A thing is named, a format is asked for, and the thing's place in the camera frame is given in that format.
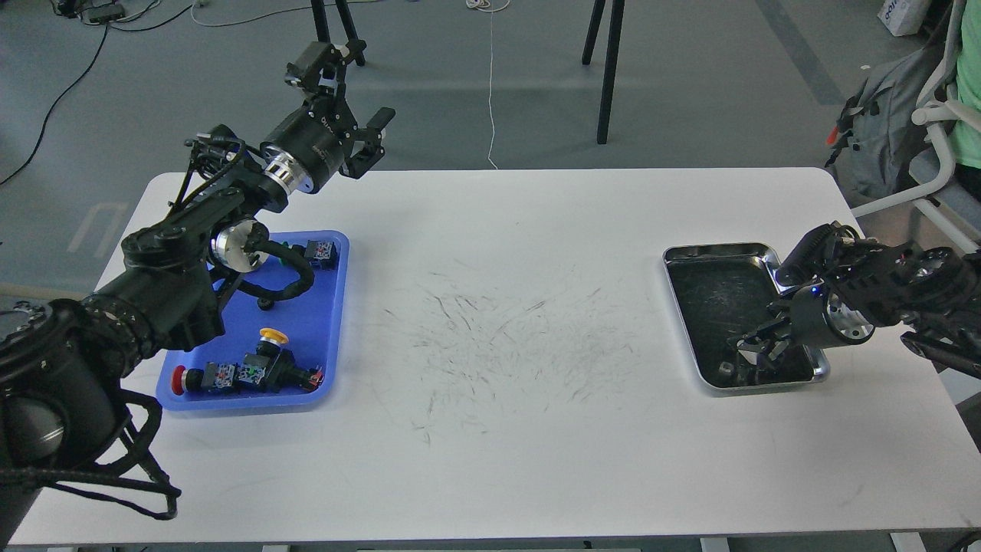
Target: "person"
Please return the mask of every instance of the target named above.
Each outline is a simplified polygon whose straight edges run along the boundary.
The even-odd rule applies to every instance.
[[[981,0],[967,0],[960,22],[957,57],[957,100],[981,111]],[[951,149],[957,162],[955,177],[981,201],[981,133],[957,121],[951,131]]]

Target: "white table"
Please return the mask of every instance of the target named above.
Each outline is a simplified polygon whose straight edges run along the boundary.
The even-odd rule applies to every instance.
[[[159,220],[180,175],[147,188]],[[44,491],[12,544],[719,535],[981,524],[978,455],[932,365],[880,330],[828,381],[697,383],[670,247],[854,224],[815,169],[373,172],[274,231],[351,241],[334,389],[305,413],[167,414],[180,514]],[[103,283],[122,269],[117,253]],[[152,393],[163,356],[128,387]]]

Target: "green shirt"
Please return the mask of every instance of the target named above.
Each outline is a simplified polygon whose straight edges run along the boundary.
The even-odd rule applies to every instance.
[[[967,0],[960,22],[960,42],[957,99],[981,111],[981,0]],[[981,169],[981,133],[957,121],[951,132],[951,146],[957,163]]]

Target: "gray backpack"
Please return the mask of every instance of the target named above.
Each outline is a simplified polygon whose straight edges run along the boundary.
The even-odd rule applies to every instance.
[[[909,161],[928,146],[926,129],[909,118],[943,57],[943,43],[931,36],[923,48],[873,68],[828,136],[832,151],[824,166],[834,164],[842,150],[851,150],[852,185],[876,199],[915,184],[908,176]]]

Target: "white cable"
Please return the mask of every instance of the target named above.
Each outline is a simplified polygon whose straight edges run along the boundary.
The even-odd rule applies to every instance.
[[[485,14],[492,14],[494,12],[499,12],[504,8],[511,5],[511,0],[506,0],[504,5],[499,8],[493,8],[491,6],[491,0],[467,0],[467,7],[471,10],[477,10],[478,12],[484,12]]]
[[[380,1],[380,0],[347,0],[347,3],[348,4],[371,4],[373,2],[378,2],[378,1]],[[334,5],[333,2],[325,3],[325,6],[333,6],[333,5]],[[258,21],[258,20],[261,20],[263,18],[268,18],[269,16],[275,16],[275,15],[278,15],[278,14],[285,14],[287,12],[299,12],[301,10],[309,10],[310,9],[310,6],[304,6],[302,8],[287,8],[285,10],[278,10],[276,12],[270,12],[268,14],[263,14],[261,16],[256,16],[254,18],[249,18],[247,20],[242,20],[242,21],[235,21],[235,22],[230,22],[230,23],[201,23],[201,22],[197,21],[197,18],[196,17],[194,17],[194,8],[196,6],[197,6],[197,1],[195,0],[191,4],[190,18],[192,20],[194,20],[194,22],[197,23],[198,25],[201,25],[202,27],[210,27],[210,28],[231,27],[233,25],[242,25],[243,23],[252,23],[254,21]]]
[[[488,148],[488,161],[493,165],[493,168],[500,170],[497,164],[491,159],[491,153],[493,152],[493,139],[497,134],[497,128],[493,123],[493,106],[491,105],[491,98],[493,97],[493,12],[490,12],[490,78],[488,79],[488,113],[490,113],[490,147]]]

